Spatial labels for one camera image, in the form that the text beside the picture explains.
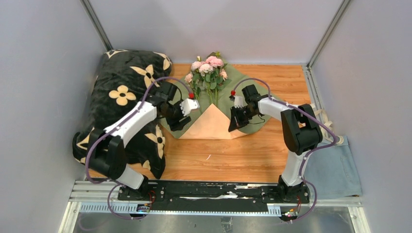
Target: black blanket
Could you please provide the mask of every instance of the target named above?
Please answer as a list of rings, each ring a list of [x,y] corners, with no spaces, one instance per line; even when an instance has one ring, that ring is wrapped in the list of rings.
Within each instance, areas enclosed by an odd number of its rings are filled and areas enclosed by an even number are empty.
[[[147,87],[157,78],[169,76],[172,62],[151,51],[111,50],[102,55],[91,94],[90,112],[84,129],[72,142],[73,156],[84,164],[89,134],[112,125],[135,107]],[[158,84],[150,92],[155,92]],[[165,169],[166,140],[157,121],[143,127],[127,144],[128,163],[141,163],[160,179]]]

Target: wooden table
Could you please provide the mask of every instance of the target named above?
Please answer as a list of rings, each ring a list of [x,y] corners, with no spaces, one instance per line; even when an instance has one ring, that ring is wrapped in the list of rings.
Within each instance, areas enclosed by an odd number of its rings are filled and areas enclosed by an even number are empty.
[[[274,94],[289,103],[310,103],[301,66],[234,67],[250,77],[263,79]],[[172,76],[181,78],[189,68],[190,64],[173,64]],[[166,169],[162,179],[165,180],[276,183],[286,165],[288,150],[283,142],[282,125],[273,118],[257,133],[233,140],[175,139],[167,130],[163,130],[163,134],[166,137]],[[154,179],[140,164],[132,168]]]

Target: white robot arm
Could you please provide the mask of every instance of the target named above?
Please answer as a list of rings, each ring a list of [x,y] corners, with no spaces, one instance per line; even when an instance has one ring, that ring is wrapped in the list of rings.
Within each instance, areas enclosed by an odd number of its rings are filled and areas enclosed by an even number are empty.
[[[147,177],[129,167],[124,148],[133,136],[158,116],[166,118],[172,131],[181,130],[190,121],[188,114],[199,108],[199,102],[185,99],[174,105],[168,103],[173,98],[176,89],[175,85],[164,82],[155,95],[149,95],[143,104],[139,101],[128,114],[116,123],[103,130],[94,129],[90,133],[88,152],[102,135],[111,133],[93,150],[89,160],[89,168],[126,185],[136,193],[146,194]]]
[[[255,115],[269,115],[282,122],[283,138],[289,151],[285,170],[279,177],[277,192],[282,199],[294,198],[303,187],[301,178],[307,163],[303,163],[302,167],[302,161],[307,159],[305,155],[322,141],[319,125],[297,110],[270,100],[268,95],[261,96],[254,85],[245,87],[242,93],[244,98],[230,97],[235,104],[231,108],[229,131],[246,126]],[[314,117],[309,104],[294,106]]]

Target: pink rose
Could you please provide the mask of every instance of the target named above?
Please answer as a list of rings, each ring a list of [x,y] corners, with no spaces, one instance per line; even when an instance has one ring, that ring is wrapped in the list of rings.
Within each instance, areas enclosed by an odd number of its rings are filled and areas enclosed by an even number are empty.
[[[213,67],[222,67],[223,61],[219,58],[213,59],[209,62],[209,64]]]
[[[226,70],[225,70],[225,69],[222,69],[222,70],[220,71],[220,74],[219,74],[219,75],[222,76],[223,80],[226,80],[226,79],[227,79],[227,74],[226,74]]]
[[[205,74],[209,73],[213,71],[213,67],[209,64],[203,64],[200,66],[199,68],[199,72],[201,73],[202,76],[204,76]]]
[[[190,72],[189,74],[186,75],[185,81],[187,83],[190,83],[190,82],[192,82],[192,78],[193,78],[193,74],[192,74],[192,72]]]
[[[195,71],[195,70],[199,69],[201,65],[202,65],[201,62],[193,62],[192,65],[191,65],[191,67],[190,67],[190,69],[191,69],[192,71]]]
[[[208,58],[206,59],[206,63],[209,63],[209,64],[210,64],[210,61],[215,60],[215,59],[217,59],[217,57],[215,57],[215,56],[210,56],[210,57],[208,57]]]

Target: gray floor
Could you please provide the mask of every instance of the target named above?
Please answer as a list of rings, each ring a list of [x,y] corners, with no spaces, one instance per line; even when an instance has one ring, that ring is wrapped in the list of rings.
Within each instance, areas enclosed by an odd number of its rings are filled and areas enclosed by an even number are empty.
[[[301,213],[307,211],[302,207]],[[94,228],[106,221],[94,231],[82,231]],[[352,221],[346,207],[317,207],[305,219],[292,225],[276,224],[277,217],[250,216],[185,216],[185,215],[148,215],[142,220],[122,220],[111,214],[87,213],[77,219],[75,233],[81,232],[143,232],[143,233],[254,233],[254,232],[305,232],[305,233],[354,233]]]

